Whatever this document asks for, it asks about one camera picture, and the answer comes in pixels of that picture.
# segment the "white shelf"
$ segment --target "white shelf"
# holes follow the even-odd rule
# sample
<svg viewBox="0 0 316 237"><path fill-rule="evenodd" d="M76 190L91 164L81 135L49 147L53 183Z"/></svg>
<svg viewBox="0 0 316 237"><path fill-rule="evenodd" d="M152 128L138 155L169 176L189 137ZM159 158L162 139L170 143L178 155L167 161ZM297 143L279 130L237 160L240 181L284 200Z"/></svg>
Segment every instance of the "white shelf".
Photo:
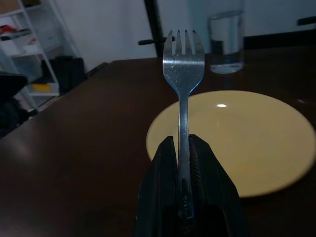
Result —
<svg viewBox="0 0 316 237"><path fill-rule="evenodd" d="M36 6L26 7L25 9L27 11L32 11L32 10L40 9L41 7L42 7L42 5L36 5ZM18 9L18 10L15 10L15 11L10 11L10 12L6 12L6 13L3 13L3 14L0 14L0 17L13 16L13 15L16 15L16 14L20 14L22 12L23 12L22 9Z"/></svg>
<svg viewBox="0 0 316 237"><path fill-rule="evenodd" d="M28 85L28 91L30 96L59 96L59 86L56 83L48 83L50 85L51 91L36 91L33 89L32 85Z"/></svg>
<svg viewBox="0 0 316 237"><path fill-rule="evenodd" d="M43 50L44 51L50 51L50 50L53 50L53 49L56 49L58 47L62 46L62 44L56 44L52 47L49 47L49 48L44 48ZM37 52L25 52L25 53L21 53L21 54L17 54L17 55L12 55L10 56L11 58L18 58L18 57L26 57L26 56L32 56L32 55L39 55L39 54L42 54L41 51L37 51Z"/></svg>

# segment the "metal fork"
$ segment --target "metal fork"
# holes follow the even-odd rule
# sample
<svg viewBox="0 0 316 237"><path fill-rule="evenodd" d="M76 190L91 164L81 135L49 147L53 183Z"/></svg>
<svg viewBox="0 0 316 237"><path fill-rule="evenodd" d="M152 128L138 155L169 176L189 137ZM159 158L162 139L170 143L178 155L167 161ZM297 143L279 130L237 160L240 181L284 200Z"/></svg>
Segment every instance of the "metal fork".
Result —
<svg viewBox="0 0 316 237"><path fill-rule="evenodd" d="M172 54L172 31L164 43L163 75L179 98L178 204L179 217L187 231L194 227L194 208L190 181L188 99L204 75L204 50L198 34L193 31L195 54L189 34L185 31L185 54L182 53L180 31L177 33L175 54Z"/></svg>

